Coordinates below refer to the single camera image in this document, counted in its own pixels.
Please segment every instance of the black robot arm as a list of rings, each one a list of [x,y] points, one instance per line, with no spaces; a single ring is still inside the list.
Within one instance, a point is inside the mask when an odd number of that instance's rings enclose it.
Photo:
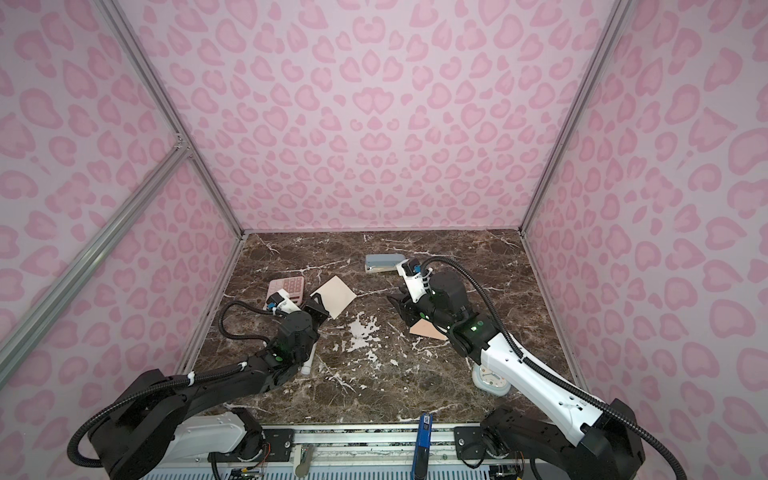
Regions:
[[[157,369],[142,373],[115,403],[73,435],[68,446],[70,460],[84,467],[103,467],[111,480],[141,478],[163,459],[185,419],[222,402],[284,384],[310,357],[317,330],[329,316],[319,295],[301,310],[295,306],[286,309],[292,311],[276,311],[284,316],[277,336],[241,363],[170,377]],[[243,450],[245,457],[241,458],[250,458],[258,453],[254,436],[261,434],[260,427],[247,412],[237,414],[248,430],[237,448]],[[85,433],[98,459],[85,458],[78,451]]]

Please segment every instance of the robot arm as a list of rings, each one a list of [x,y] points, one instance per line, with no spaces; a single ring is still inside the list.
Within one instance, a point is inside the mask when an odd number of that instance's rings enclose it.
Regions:
[[[634,477],[645,458],[640,437],[576,396],[573,391],[577,387],[502,332],[489,315],[475,311],[458,275],[452,271],[425,270],[424,264],[416,259],[403,261],[397,270],[405,286],[400,288],[399,295],[389,296],[389,300],[406,324],[412,326],[421,319],[431,322],[448,337],[459,355],[509,381],[554,423],[528,419],[502,406],[481,423],[490,453],[503,456],[522,452],[526,458],[541,458],[564,469],[572,480]],[[558,379],[559,385],[545,378],[541,371]],[[634,413],[621,401],[614,400],[611,407],[634,422]]]
[[[317,330],[329,316],[320,295],[301,309],[284,292],[269,302],[273,313],[284,319],[266,348],[235,366],[196,375],[166,377],[157,369],[142,373],[112,406],[86,422],[78,430],[80,435],[73,435],[70,460],[80,466],[101,466],[111,480],[134,480],[163,460],[198,453],[230,452],[243,460],[255,457],[261,450],[262,431],[245,409],[215,419],[191,417],[222,402],[268,392],[292,378],[309,358]],[[84,458],[78,451],[85,432],[98,460]]]

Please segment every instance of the pink leopard print wall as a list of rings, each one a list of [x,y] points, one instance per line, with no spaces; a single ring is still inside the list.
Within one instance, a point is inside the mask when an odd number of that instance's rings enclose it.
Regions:
[[[141,372],[174,371],[232,242],[182,164],[0,390],[0,477],[105,477],[67,460],[69,437]]]
[[[256,230],[516,227],[612,0],[122,2]]]
[[[530,238],[591,391],[688,478],[768,477],[766,204],[768,2],[644,0]]]
[[[170,150],[87,0],[0,5],[0,340]]]

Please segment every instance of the blue clip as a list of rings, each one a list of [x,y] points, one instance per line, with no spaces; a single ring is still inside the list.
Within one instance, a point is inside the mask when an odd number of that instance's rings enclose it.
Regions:
[[[432,414],[422,413],[419,431],[416,433],[416,449],[413,453],[411,480],[426,480],[429,470],[429,443],[432,436]]]

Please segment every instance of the brown marble surface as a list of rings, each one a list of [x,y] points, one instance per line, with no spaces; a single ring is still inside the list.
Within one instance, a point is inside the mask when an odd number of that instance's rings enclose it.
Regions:
[[[385,298],[402,280],[394,272],[366,273],[367,253],[455,257],[488,289],[512,335],[571,379],[514,230],[262,233],[248,237],[222,303],[237,298],[262,306],[270,280],[298,275],[306,279],[305,298],[334,275],[358,296],[339,318],[321,327],[310,376],[298,374],[277,390],[234,404],[250,407],[264,424],[385,423],[417,419],[421,412],[434,412],[438,422],[477,422],[503,402],[544,418],[514,389],[498,398],[475,387],[470,362],[447,342],[409,334]],[[478,310],[485,309],[477,293],[470,293],[470,299]],[[227,328],[268,336],[277,330],[272,317],[242,309],[231,311]],[[213,325],[195,369],[239,362],[262,345],[225,339]]]

